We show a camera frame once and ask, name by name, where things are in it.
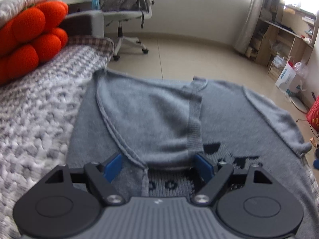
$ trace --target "white pillow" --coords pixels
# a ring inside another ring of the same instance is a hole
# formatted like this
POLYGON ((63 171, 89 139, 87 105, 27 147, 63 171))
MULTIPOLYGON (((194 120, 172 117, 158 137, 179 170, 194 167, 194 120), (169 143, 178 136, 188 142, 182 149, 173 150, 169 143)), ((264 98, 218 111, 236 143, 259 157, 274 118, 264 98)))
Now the white pillow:
POLYGON ((46 0, 2 0, 0 1, 0 28, 17 16, 25 7, 46 0))

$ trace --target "bedspread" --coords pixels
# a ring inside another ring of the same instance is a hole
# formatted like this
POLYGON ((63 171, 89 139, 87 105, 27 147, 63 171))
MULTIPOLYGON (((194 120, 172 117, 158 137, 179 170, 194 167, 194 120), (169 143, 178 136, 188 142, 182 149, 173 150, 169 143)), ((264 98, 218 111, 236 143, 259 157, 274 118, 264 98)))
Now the bedspread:
POLYGON ((0 238, 18 238, 15 202, 64 163, 73 123, 92 73, 106 67, 108 38, 75 36, 50 62, 0 88, 0 238))

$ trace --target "tile grout line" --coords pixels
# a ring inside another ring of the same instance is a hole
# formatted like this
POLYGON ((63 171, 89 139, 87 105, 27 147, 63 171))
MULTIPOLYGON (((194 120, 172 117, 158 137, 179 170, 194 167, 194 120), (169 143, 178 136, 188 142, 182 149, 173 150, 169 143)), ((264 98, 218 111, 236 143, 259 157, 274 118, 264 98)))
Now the tile grout line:
MULTIPOLYGON (((159 50, 160 47, 159 47, 159 40, 158 40, 158 38, 156 38, 156 41, 157 41, 157 48, 158 48, 158 50, 159 50)), ((163 70, 162 70, 162 63, 161 63, 161 61, 160 61, 160 53, 159 53, 159 64, 160 64, 160 72, 161 72, 161 74, 162 74, 162 80, 163 80, 163 70)))

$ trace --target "chair base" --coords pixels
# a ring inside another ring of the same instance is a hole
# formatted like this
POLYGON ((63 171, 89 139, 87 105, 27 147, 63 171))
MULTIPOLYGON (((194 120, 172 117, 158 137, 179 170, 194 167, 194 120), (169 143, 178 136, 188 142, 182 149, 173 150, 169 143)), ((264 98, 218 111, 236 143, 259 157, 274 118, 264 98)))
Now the chair base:
POLYGON ((139 47, 142 49, 143 54, 148 53, 147 47, 139 40, 137 37, 126 37, 126 36, 120 36, 117 38, 117 43, 114 49, 113 59, 114 61, 118 61, 120 59, 120 56, 118 55, 119 50, 122 46, 123 42, 128 43, 132 47, 139 47))

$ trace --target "curtain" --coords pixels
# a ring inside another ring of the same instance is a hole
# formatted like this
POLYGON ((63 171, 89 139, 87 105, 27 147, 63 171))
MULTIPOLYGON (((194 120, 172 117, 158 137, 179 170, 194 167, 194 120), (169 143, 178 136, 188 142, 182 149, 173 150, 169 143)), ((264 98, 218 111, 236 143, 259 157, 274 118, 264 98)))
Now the curtain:
POLYGON ((234 43, 234 49, 244 54, 256 28, 264 0, 251 0, 246 22, 234 43))

